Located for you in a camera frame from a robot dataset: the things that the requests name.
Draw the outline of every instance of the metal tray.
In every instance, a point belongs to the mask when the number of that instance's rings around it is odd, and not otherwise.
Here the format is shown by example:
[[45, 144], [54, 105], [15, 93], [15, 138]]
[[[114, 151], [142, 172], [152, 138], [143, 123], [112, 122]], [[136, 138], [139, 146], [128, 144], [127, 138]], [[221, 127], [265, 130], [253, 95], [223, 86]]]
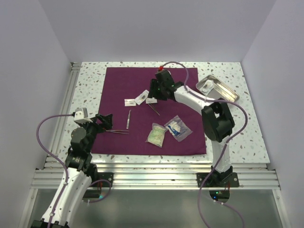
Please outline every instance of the metal tray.
[[[202, 88], [205, 85], [205, 82], [207, 80], [212, 80], [213, 81], [213, 89], [206, 95], [203, 91]], [[217, 77], [214, 75], [208, 75], [204, 79], [200, 80], [196, 84], [196, 88], [205, 96], [214, 98], [214, 99], [219, 99], [219, 98], [224, 98], [225, 100], [235, 102], [239, 99], [239, 95], [234, 92], [229, 86], [227, 86], [225, 83], [223, 83], [221, 80], [219, 80]]]

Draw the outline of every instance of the purple fabric mat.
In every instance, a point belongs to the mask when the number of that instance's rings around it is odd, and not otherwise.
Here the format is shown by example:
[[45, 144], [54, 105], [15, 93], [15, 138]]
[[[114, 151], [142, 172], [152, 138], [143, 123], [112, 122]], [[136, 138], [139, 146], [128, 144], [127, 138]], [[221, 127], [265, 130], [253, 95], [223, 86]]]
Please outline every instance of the purple fabric mat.
[[[206, 154], [205, 135], [201, 115], [189, 107], [174, 102], [158, 101], [154, 104], [158, 116], [145, 102], [141, 105], [125, 107], [125, 99], [136, 98], [145, 89], [149, 90], [150, 80], [155, 78], [156, 68], [108, 67], [102, 91], [99, 113], [113, 114], [113, 130], [126, 130], [131, 109], [129, 135], [101, 133], [97, 135], [92, 153], [124, 155], [195, 155]], [[170, 68], [175, 82], [185, 80], [185, 70]], [[188, 86], [192, 89], [198, 82], [197, 68], [189, 69]], [[182, 142], [178, 142], [166, 132], [162, 148], [145, 142], [152, 129], [152, 123], [166, 124], [178, 115], [193, 131]]]

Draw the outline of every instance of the metal base plate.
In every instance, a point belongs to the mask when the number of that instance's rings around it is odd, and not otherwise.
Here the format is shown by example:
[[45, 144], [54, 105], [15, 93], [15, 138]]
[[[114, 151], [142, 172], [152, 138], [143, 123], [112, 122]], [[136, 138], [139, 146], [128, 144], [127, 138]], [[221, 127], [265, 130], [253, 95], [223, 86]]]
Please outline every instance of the metal base plate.
[[[113, 186], [114, 173], [112, 173], [112, 172], [99, 172], [98, 176], [99, 176], [99, 179], [107, 180], [111, 183], [111, 186]], [[102, 182], [102, 184], [103, 184], [103, 187], [109, 188], [109, 184], [107, 182]]]
[[[198, 172], [196, 174], [197, 183], [198, 183], [199, 188], [208, 174], [209, 174], [208, 172]], [[203, 188], [216, 188], [216, 187], [225, 188], [228, 185], [228, 183], [230, 184], [231, 188], [239, 187], [238, 175], [236, 172], [231, 173], [231, 175], [229, 175], [226, 179], [224, 179], [220, 183], [216, 183], [214, 180], [211, 179], [211, 176], [210, 176], [208, 178], [208, 180], [206, 181], [205, 185], [203, 186]]]

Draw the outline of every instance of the white wall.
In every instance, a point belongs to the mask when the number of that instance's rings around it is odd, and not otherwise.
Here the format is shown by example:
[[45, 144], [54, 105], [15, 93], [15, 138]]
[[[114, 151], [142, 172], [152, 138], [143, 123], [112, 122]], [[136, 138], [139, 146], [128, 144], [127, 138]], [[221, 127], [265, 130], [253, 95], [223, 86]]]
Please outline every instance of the white wall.
[[69, 59], [241, 61], [275, 0], [39, 0]]
[[[1, 1], [0, 31], [0, 223], [16, 228], [45, 159], [36, 126], [58, 113], [69, 61], [37, 0]], [[42, 127], [46, 144], [52, 129]]]
[[242, 61], [294, 228], [304, 226], [303, 9], [303, 0], [277, 0]]

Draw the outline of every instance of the speckled white table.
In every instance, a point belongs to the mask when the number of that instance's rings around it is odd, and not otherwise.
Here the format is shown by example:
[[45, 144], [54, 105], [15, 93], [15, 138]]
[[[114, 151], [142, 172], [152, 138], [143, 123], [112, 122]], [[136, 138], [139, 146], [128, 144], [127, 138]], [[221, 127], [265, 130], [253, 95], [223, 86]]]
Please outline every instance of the speckled white table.
[[[70, 113], [76, 108], [86, 107], [89, 117], [98, 113], [101, 94], [104, 86], [107, 67], [159, 67], [164, 62], [83, 62], [70, 108]], [[246, 129], [230, 142], [230, 157], [232, 163], [269, 163], [265, 143], [252, 105], [248, 87], [240, 63], [220, 62], [184, 62], [186, 67], [198, 68], [199, 80], [209, 74], [214, 74], [224, 83], [234, 89], [240, 99], [237, 101], [248, 113], [249, 121]], [[235, 128], [244, 124], [244, 116], [240, 110], [230, 106], [235, 120]], [[64, 136], [59, 150], [59, 158], [65, 159], [70, 145], [71, 132], [77, 128], [72, 118], [68, 118]], [[213, 160], [211, 141], [206, 141], [207, 154], [196, 156], [144, 156], [144, 155], [111, 155], [95, 154], [93, 159], [98, 162], [116, 163], [210, 163]]]

